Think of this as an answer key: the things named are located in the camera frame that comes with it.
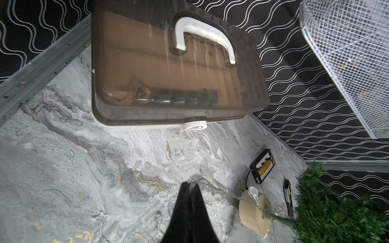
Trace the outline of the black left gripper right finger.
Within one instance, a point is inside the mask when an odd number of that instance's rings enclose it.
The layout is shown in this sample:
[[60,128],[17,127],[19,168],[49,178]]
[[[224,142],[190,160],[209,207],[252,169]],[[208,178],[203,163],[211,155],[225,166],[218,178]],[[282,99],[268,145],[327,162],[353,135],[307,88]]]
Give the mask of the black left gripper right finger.
[[190,183],[189,192],[191,242],[219,243],[219,239],[210,222],[199,185]]

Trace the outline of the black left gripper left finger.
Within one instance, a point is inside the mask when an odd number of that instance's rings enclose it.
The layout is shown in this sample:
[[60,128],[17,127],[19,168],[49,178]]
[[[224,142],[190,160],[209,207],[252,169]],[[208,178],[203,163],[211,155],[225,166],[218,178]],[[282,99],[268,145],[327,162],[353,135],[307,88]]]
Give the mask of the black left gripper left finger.
[[189,243],[189,183],[180,186],[169,226],[161,243]]

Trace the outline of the clear string lights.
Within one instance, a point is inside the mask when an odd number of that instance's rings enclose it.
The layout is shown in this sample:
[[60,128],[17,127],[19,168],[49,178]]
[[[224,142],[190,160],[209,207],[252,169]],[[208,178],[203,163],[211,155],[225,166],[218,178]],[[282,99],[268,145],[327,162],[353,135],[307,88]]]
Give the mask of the clear string lights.
[[[245,228],[245,232],[254,232],[259,235],[262,240],[261,243],[265,243],[269,239],[269,232],[271,231],[271,219],[272,211],[268,199],[265,198],[264,194],[257,192],[256,188],[249,188],[241,196],[237,196],[220,184],[218,181],[211,179],[207,180],[204,177],[198,177],[196,180],[190,183],[197,183],[199,187],[204,187],[225,196],[227,199],[235,198],[240,202],[239,213],[240,213],[240,224]],[[190,210],[190,193],[189,193],[189,210]]]

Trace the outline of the small green christmas tree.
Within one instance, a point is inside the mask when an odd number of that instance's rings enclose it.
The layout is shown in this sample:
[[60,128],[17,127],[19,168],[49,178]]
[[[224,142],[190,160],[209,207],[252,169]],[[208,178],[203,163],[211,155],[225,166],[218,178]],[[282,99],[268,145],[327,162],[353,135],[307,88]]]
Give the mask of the small green christmas tree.
[[387,243],[388,215],[368,197],[350,198],[319,185],[324,173],[320,164],[313,164],[298,177],[294,219],[275,215],[256,193],[240,203],[252,207],[261,220],[293,228],[297,243]]

